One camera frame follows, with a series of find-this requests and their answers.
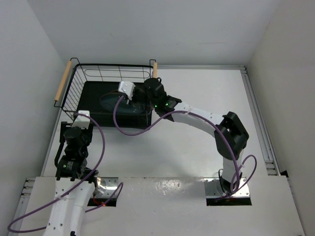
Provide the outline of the teal plate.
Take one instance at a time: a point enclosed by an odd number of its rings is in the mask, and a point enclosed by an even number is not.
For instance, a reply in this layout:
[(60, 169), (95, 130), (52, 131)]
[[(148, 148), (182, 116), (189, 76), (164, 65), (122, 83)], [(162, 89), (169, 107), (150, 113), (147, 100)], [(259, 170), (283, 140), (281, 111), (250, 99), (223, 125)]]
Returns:
[[(114, 108), (120, 97), (121, 95), (119, 97), (113, 95), (109, 97), (100, 98), (99, 103), (103, 109), (112, 112), (114, 111)], [(144, 105), (126, 99), (123, 99), (123, 101), (120, 102), (117, 108), (117, 114), (139, 115), (145, 113), (145, 111), (146, 107)]]
[(114, 90), (114, 91), (111, 91), (111, 92), (109, 92), (109, 93), (106, 93), (106, 94), (102, 95), (101, 98), (109, 97), (109, 96), (113, 96), (113, 95), (119, 97), (119, 96), (121, 95), (121, 93), (118, 92), (117, 90)]

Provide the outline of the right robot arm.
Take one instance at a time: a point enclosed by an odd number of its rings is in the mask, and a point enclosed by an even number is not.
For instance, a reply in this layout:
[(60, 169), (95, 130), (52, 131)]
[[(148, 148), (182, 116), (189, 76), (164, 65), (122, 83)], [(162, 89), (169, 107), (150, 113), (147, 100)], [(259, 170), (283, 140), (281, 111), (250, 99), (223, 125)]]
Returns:
[(223, 190), (232, 194), (240, 185), (239, 169), (249, 134), (234, 112), (216, 115), (194, 108), (181, 99), (168, 95), (160, 79), (149, 78), (127, 92), (131, 101), (153, 107), (164, 119), (190, 125), (210, 134), (215, 139), (217, 151), (223, 157), (220, 183)]

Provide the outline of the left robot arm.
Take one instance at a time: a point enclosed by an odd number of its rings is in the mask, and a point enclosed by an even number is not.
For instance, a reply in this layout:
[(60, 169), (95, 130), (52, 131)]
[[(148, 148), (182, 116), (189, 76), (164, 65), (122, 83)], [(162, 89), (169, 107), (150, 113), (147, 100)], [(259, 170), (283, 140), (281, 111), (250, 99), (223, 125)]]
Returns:
[(55, 203), (52, 205), (46, 236), (78, 236), (89, 199), (95, 190), (96, 171), (87, 168), (88, 146), (93, 124), (89, 120), (61, 122)]

